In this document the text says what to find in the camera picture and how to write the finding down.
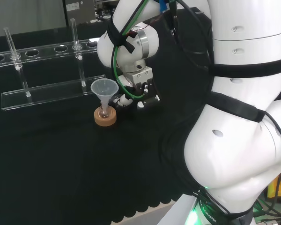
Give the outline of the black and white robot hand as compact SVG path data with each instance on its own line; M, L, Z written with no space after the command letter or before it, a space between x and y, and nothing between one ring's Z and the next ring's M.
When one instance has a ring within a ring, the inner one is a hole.
M140 90L140 92L144 95L141 99L131 99L127 94L119 93L111 98L109 101L109 104L113 106L117 112L124 111L126 108L129 108L130 106L136 105L138 110L145 110L149 109L153 106L156 106L161 101L161 96L158 93L158 90L155 86L155 83L152 78L148 79L144 83L138 83L137 89L132 85L130 81L128 81L127 78L125 78L123 75L119 77L120 81L125 84L125 88L128 91L133 91L133 94L137 95L136 91Z

